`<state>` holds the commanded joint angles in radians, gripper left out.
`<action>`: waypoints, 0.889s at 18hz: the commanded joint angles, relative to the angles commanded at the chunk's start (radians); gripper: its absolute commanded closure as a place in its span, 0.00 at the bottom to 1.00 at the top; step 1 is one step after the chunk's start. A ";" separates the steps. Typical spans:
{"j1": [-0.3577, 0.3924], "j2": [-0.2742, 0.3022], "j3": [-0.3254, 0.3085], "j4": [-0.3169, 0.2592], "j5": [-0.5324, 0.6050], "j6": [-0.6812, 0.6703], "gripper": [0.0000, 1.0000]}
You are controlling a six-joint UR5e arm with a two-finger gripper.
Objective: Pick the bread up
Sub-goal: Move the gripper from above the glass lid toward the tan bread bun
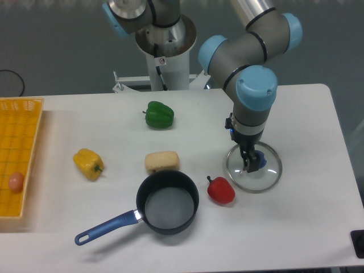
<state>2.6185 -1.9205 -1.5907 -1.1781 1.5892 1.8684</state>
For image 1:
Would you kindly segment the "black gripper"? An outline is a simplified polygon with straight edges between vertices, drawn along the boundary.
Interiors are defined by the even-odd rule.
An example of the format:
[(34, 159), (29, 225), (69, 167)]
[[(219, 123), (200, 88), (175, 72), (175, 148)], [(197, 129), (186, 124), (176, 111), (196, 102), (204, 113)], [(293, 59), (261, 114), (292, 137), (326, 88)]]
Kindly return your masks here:
[(231, 139), (239, 145), (240, 154), (243, 160), (243, 170), (252, 173), (260, 168), (260, 156), (255, 152), (255, 145), (259, 142), (263, 130), (254, 135), (245, 135), (236, 129), (230, 129)]

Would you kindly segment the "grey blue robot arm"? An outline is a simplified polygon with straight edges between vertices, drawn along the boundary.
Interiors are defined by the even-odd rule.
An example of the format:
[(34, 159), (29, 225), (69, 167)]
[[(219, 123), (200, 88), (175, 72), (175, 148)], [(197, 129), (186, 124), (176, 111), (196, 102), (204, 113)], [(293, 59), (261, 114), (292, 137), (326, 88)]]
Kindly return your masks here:
[[(221, 35), (207, 39), (198, 61), (233, 102), (225, 122), (239, 145), (243, 169), (255, 172), (263, 156), (255, 149), (276, 98), (278, 80), (264, 63), (295, 48), (302, 39), (300, 21), (280, 14), (270, 1), (233, 1), (245, 34), (231, 42)], [(135, 35), (147, 59), (152, 90), (189, 86), (189, 51), (197, 37), (193, 22), (179, 1), (105, 1), (102, 8), (121, 37)]]

